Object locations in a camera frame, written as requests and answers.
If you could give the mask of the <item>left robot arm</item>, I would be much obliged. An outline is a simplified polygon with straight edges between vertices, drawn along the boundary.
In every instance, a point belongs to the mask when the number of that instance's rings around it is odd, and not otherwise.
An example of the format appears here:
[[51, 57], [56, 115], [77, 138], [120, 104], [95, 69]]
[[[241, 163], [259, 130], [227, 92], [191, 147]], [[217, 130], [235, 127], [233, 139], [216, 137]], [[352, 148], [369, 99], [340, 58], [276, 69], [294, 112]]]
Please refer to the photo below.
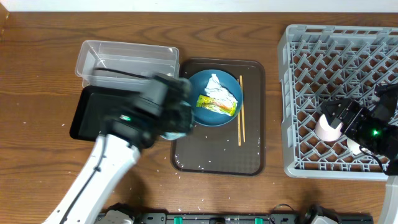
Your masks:
[[159, 136], [175, 140], [193, 128], [191, 83], [157, 73], [100, 122], [93, 150], [46, 223], [94, 223], [115, 186]]

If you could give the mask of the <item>white cup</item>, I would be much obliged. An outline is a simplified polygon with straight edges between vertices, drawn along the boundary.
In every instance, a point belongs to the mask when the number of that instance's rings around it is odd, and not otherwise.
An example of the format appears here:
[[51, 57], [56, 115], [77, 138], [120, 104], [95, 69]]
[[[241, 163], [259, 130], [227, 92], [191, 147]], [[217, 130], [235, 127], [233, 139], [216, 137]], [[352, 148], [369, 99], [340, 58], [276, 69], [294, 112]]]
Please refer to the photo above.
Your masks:
[[347, 139], [346, 143], [347, 143], [347, 147], [350, 150], [350, 152], [352, 154], [354, 154], [355, 156], [362, 153], [361, 150], [359, 149], [358, 143], [354, 142], [353, 140], [351, 140], [349, 138]]

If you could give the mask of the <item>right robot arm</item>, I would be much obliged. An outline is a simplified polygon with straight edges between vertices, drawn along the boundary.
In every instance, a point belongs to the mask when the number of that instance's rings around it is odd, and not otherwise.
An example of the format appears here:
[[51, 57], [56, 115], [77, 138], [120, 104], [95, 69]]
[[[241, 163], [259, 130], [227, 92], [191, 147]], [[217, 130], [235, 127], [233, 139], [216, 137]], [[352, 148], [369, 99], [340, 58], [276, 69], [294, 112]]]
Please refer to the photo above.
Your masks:
[[397, 223], [397, 126], [388, 123], [397, 108], [397, 85], [377, 85], [374, 94], [379, 101], [372, 110], [344, 98], [323, 101], [321, 111], [329, 126], [341, 124], [340, 131], [359, 144], [360, 151], [367, 149], [367, 155], [379, 166], [378, 155], [389, 159], [388, 167], [382, 170], [388, 179], [379, 223]]

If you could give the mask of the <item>yellow green snack wrapper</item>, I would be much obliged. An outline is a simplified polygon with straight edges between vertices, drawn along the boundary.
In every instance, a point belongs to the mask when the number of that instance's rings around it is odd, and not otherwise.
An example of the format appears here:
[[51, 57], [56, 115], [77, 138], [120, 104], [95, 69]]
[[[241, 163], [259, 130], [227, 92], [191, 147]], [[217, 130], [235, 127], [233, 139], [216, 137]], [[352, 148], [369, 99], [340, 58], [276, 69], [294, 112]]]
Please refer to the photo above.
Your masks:
[[217, 100], [210, 98], [209, 96], [199, 95], [196, 102], [196, 107], [204, 108], [219, 114], [232, 116], [236, 112], [237, 102], [230, 102], [229, 100]]

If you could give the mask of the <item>white napkin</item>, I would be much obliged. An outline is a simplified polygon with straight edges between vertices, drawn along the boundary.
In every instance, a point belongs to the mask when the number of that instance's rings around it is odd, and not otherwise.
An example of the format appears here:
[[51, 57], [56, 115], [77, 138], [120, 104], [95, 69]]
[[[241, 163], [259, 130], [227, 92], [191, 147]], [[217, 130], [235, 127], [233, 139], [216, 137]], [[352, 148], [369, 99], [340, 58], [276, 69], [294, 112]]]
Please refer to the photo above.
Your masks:
[[215, 73], [211, 74], [211, 78], [208, 80], [208, 84], [205, 87], [205, 93], [210, 98], [220, 100], [227, 105], [233, 105], [238, 101], [236, 98], [223, 86], [221, 86], [220, 81]]

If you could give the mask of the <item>pink cup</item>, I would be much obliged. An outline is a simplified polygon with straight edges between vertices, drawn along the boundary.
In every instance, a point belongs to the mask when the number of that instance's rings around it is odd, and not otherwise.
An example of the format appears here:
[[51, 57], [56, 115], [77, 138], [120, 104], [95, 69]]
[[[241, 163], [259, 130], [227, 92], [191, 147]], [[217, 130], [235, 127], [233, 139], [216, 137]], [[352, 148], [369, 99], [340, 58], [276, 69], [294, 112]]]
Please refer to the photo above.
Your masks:
[[341, 136], [341, 128], [343, 123], [340, 123], [336, 128], [332, 128], [323, 114], [320, 116], [319, 120], [315, 126], [315, 134], [317, 137], [326, 142], [336, 141]]

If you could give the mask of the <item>light blue bowl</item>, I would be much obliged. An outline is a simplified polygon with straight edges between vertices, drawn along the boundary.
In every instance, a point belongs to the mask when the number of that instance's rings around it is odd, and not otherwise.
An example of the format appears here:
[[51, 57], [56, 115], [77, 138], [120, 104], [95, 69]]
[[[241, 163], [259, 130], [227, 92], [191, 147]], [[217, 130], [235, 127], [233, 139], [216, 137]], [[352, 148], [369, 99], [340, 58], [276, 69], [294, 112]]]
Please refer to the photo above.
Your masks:
[[166, 122], [162, 137], [170, 141], [185, 137], [191, 132], [194, 122], [192, 106], [186, 101], [192, 85], [186, 78], [179, 78], [178, 81], [182, 99], [178, 103], [172, 103], [164, 111]]

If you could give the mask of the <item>dark blue plate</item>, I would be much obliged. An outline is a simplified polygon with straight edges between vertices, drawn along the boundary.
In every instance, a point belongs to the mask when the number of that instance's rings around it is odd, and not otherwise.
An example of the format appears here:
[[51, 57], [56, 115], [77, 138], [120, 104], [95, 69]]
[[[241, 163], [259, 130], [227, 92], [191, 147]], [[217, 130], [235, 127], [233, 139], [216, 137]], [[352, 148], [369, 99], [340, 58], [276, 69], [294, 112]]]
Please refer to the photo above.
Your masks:
[[[205, 93], [205, 87], [207, 86], [212, 73], [216, 74], [221, 86], [225, 87], [238, 101], [236, 112], [232, 116], [196, 107], [199, 95], [207, 96]], [[195, 73], [188, 80], [192, 84], [192, 91], [189, 96], [188, 103], [192, 106], [195, 122], [204, 126], [222, 126], [232, 121], [237, 116], [243, 103], [243, 93], [237, 78], [222, 70], [208, 69]]]

